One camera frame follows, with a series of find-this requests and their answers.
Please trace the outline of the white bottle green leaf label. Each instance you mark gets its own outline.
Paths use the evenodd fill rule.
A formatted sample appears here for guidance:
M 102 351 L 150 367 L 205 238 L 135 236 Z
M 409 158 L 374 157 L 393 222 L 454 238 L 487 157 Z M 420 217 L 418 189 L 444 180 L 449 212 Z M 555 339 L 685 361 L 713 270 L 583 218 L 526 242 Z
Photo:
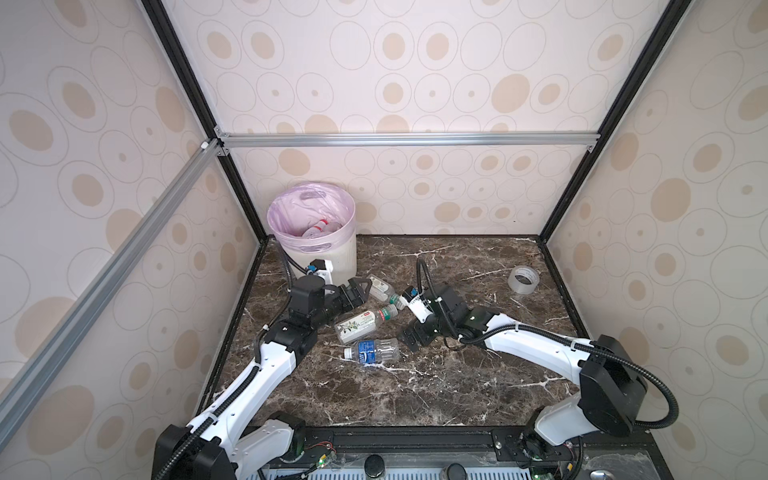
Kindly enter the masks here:
M 395 305 L 387 305 L 377 310 L 366 310 L 363 313 L 339 321 L 334 325 L 338 340 L 342 344 L 354 343 L 376 332 L 386 322 L 399 314 Z

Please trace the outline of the clear bottle blue label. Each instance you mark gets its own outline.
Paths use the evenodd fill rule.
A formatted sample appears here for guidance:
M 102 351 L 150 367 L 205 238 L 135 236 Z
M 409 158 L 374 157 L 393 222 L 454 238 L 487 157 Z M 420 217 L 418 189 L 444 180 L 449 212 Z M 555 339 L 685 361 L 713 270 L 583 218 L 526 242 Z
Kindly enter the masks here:
M 361 365 L 378 365 L 397 362 L 401 355 L 397 339 L 376 339 L 358 341 L 345 347 L 343 357 Z

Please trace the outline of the white bin with purple bag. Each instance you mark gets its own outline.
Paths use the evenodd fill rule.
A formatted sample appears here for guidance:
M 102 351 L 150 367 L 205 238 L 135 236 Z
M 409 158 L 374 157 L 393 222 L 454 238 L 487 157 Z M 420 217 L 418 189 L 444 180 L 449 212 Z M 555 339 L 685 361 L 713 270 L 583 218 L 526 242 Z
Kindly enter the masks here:
M 298 184 L 273 200 L 267 223 L 283 250 L 302 266 L 329 261 L 331 282 L 336 285 L 356 275 L 356 203 L 342 187 Z

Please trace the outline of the white bottle red cap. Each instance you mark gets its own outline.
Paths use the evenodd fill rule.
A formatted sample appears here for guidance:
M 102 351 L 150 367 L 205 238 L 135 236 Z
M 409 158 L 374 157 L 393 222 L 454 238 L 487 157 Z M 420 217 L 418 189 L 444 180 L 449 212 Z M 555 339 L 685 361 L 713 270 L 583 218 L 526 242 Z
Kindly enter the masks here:
M 336 221 L 320 219 L 311 225 L 303 234 L 303 238 L 319 238 L 334 233 L 342 228 L 342 224 Z

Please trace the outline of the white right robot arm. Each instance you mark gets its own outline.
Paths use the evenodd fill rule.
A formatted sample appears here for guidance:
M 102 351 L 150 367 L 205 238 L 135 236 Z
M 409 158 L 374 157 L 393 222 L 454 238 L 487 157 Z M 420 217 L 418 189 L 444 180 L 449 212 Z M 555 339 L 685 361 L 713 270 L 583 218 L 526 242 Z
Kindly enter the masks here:
M 432 279 L 424 259 L 416 261 L 416 285 L 405 293 L 414 320 L 400 338 L 413 352 L 435 338 L 453 339 L 516 356 L 577 386 L 577 393 L 537 410 L 520 442 L 531 457 L 584 435 L 601 432 L 624 438 L 635 430 L 660 430 L 679 418 L 672 390 L 636 364 L 615 338 L 569 337 L 518 321 L 482 306 L 471 308 L 448 285 Z

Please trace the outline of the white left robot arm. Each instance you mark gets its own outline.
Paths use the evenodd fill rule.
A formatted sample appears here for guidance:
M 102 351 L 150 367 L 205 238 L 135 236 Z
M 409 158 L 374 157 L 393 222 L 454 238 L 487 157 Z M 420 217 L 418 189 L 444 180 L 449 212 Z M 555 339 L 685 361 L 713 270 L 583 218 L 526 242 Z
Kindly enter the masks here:
M 270 394 L 308 355 L 318 331 L 364 305 L 372 282 L 353 277 L 331 284 L 332 264 L 316 259 L 302 267 L 280 255 L 288 297 L 254 342 L 254 357 L 209 407 L 186 426 L 168 426 L 158 437 L 154 479 L 258 479 L 279 458 L 304 451 L 304 421 L 288 414 L 270 417 L 253 432 L 251 420 Z

